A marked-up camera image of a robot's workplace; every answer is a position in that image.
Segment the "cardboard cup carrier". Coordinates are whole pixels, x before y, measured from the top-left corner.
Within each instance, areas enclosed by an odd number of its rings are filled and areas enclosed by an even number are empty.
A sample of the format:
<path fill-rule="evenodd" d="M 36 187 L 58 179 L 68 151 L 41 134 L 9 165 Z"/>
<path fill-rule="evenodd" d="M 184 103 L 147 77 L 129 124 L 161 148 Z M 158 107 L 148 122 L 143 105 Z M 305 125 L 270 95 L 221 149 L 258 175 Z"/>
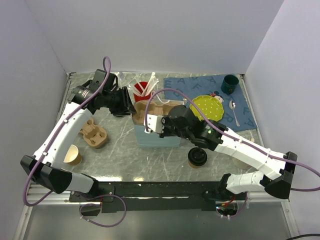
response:
<path fill-rule="evenodd" d="M 108 139 L 106 130 L 95 124 L 92 117 L 83 125 L 79 133 L 83 136 L 84 141 L 94 149 L 102 147 Z"/>
<path fill-rule="evenodd" d="M 145 112 L 148 100 L 141 100 L 133 104 L 136 113 L 132 115 L 134 125 L 143 126 L 145 119 Z M 169 111 L 178 105 L 182 105 L 180 100 L 170 100 L 168 103 L 161 103 L 159 100 L 152 100 L 149 104 L 147 113 L 155 116 L 168 115 Z"/>

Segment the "light blue paper bag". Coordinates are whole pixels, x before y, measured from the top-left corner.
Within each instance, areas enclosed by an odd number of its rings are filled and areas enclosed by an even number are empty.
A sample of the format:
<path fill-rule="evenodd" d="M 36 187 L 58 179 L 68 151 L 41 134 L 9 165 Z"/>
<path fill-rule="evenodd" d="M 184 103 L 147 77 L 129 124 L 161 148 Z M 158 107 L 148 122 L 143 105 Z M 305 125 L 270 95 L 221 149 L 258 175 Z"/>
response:
<path fill-rule="evenodd" d="M 145 133 L 144 125 L 134 125 L 134 130 L 140 148 L 177 148 L 181 143 L 177 136 L 160 138 L 157 133 Z"/>

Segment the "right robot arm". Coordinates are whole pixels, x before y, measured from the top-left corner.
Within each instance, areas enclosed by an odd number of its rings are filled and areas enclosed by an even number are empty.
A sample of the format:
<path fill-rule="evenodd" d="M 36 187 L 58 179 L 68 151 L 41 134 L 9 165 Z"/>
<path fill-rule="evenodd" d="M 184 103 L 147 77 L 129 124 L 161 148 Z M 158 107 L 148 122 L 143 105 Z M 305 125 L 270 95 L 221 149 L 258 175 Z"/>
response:
<path fill-rule="evenodd" d="M 229 200 L 241 193 L 262 191 L 278 199 L 285 200 L 290 196 L 295 171 L 292 162 L 298 157 L 293 152 L 278 153 L 246 141 L 221 123 L 200 120 L 184 105 L 177 105 L 168 115 L 158 117 L 153 130 L 161 138 L 180 137 L 193 143 L 197 151 L 216 151 L 255 168 L 256 171 L 251 173 L 224 174 L 218 187 L 212 190 L 217 200 Z M 272 156 L 290 162 L 276 160 Z"/>

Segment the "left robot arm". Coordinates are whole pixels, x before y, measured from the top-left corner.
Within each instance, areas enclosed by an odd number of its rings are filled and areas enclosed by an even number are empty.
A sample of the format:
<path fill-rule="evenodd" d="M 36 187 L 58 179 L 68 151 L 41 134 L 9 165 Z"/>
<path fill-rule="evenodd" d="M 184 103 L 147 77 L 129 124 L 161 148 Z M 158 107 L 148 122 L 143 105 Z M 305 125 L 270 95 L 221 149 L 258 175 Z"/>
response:
<path fill-rule="evenodd" d="M 118 77 L 113 73 L 97 69 L 93 79 L 75 87 L 69 96 L 58 125 L 62 124 L 80 104 L 102 86 L 102 90 L 67 120 L 58 135 L 53 132 L 43 145 L 32 155 L 24 155 L 20 164 L 31 179 L 43 187 L 60 194 L 64 191 L 81 192 L 87 201 L 99 195 L 99 182 L 90 176 L 62 169 L 65 156 L 82 127 L 100 108 L 108 108 L 115 117 L 136 113 L 127 87 L 118 87 Z"/>

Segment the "red straw holder cup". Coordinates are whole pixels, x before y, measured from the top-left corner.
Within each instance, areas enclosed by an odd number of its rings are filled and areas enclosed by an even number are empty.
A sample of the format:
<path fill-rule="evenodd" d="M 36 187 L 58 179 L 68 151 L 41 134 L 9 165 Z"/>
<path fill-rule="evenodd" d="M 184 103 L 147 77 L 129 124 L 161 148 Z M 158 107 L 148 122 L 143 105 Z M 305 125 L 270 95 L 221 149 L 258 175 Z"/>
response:
<path fill-rule="evenodd" d="M 136 83 L 134 87 L 136 88 L 136 93 L 133 94 L 134 101 L 139 102 L 139 101 L 144 101 L 144 100 L 149 100 L 151 97 L 151 93 L 148 95 L 142 95 L 145 87 L 147 86 L 148 82 L 147 81 L 140 81 L 139 83 Z"/>

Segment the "white wrapped straws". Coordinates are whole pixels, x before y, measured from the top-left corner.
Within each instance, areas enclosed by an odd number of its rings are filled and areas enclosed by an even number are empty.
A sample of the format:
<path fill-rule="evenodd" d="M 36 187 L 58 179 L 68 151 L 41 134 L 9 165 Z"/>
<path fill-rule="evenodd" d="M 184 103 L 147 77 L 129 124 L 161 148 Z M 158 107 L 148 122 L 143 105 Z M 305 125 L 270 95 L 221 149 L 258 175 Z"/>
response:
<path fill-rule="evenodd" d="M 129 89 L 132 90 L 133 93 L 136 94 L 138 97 L 146 97 L 154 90 L 158 82 L 159 82 L 159 79 L 156 78 L 156 73 L 152 72 L 151 77 L 148 80 L 145 87 L 142 86 L 141 82 L 136 80 L 136 84 L 139 86 L 140 90 L 138 90 L 138 88 L 135 87 L 133 84 L 129 84 Z"/>

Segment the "yellow dotted plate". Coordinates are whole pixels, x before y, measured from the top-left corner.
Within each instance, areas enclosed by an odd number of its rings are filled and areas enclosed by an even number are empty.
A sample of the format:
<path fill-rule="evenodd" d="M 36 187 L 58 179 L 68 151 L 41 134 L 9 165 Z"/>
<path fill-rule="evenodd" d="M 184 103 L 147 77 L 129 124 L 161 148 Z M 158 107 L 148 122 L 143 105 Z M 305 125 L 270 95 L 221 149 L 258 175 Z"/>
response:
<path fill-rule="evenodd" d="M 193 99 L 193 102 L 209 119 L 220 121 L 224 115 L 224 99 L 220 95 L 200 95 Z"/>

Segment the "silver spoon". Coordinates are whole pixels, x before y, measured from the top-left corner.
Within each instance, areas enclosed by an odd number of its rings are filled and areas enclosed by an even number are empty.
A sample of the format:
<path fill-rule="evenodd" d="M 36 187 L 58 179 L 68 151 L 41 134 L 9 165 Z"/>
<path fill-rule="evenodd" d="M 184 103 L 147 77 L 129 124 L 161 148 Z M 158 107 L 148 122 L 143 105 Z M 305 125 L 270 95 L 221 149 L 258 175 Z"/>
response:
<path fill-rule="evenodd" d="M 236 103 L 235 103 L 233 100 L 230 100 L 230 101 L 229 101 L 229 108 L 230 108 L 230 109 L 232 110 L 232 112 L 233 112 L 236 126 L 237 126 L 237 127 L 240 127 L 241 125 L 240 125 L 240 123 L 239 123 L 239 121 L 238 121 L 238 119 L 237 119 L 236 112 L 235 112 Z"/>

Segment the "blue letter-print cloth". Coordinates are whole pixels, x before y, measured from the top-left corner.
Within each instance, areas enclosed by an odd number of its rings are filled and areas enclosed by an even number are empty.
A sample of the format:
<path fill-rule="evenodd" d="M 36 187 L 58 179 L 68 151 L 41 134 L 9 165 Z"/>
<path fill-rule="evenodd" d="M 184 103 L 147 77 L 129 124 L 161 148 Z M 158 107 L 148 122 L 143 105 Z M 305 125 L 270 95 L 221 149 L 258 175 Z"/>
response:
<path fill-rule="evenodd" d="M 218 95 L 223 98 L 224 108 L 223 118 L 219 123 L 231 128 L 235 132 L 253 130 L 257 128 L 247 100 L 238 84 L 235 91 L 228 95 L 221 90 L 221 85 L 225 75 L 207 75 L 190 77 L 167 77 L 164 79 L 165 88 L 176 89 L 188 96 L 192 101 L 202 95 Z M 237 127 L 233 111 L 229 107 L 229 102 L 235 102 L 235 114 L 240 124 Z"/>

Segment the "dark green mug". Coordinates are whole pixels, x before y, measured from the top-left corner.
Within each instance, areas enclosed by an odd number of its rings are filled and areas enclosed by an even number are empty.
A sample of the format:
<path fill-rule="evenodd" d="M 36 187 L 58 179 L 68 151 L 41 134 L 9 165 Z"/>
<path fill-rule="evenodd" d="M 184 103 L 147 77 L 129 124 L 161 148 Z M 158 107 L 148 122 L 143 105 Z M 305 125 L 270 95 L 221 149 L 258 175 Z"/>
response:
<path fill-rule="evenodd" d="M 238 84 L 239 79 L 235 75 L 225 75 L 221 84 L 221 90 L 223 93 L 230 95 L 235 91 Z"/>

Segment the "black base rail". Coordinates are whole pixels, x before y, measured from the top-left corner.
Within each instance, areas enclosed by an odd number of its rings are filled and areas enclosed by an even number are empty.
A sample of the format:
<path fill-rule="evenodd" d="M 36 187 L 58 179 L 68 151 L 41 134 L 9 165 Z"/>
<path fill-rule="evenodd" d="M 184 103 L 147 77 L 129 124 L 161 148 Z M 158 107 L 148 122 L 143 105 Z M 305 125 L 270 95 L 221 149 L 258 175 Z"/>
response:
<path fill-rule="evenodd" d="M 215 211 L 217 202 L 244 200 L 245 193 L 226 190 L 222 181 L 115 181 L 100 182 L 95 195 L 74 192 L 71 203 L 100 204 L 102 213 L 117 211 Z"/>

